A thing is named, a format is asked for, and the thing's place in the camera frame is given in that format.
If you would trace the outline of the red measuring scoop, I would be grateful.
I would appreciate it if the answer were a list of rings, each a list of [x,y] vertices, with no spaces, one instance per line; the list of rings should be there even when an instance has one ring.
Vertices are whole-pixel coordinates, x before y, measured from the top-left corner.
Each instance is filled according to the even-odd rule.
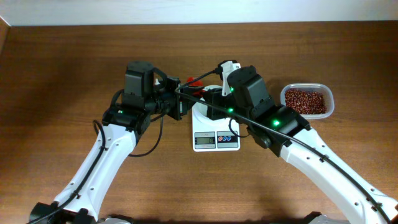
[[[196,98],[201,98],[204,92],[206,92],[206,90],[201,80],[192,82],[184,88],[184,93],[192,95]]]

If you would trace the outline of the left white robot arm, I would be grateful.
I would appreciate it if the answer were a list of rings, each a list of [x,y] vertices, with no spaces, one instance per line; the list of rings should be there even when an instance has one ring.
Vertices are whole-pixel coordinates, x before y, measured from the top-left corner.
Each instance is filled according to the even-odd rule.
[[[93,122],[97,138],[79,170],[50,205],[36,204],[29,223],[96,223],[114,177],[151,122],[181,118],[178,78],[144,61],[129,63],[124,78],[102,120]]]

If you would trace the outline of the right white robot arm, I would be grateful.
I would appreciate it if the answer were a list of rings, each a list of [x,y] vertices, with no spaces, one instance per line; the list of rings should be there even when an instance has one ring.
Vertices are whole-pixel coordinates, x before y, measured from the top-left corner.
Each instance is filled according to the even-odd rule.
[[[397,200],[364,180],[339,158],[310,123],[277,106],[253,66],[212,71],[228,88],[227,100],[205,103],[239,124],[255,142],[307,176],[350,223],[397,223]]]

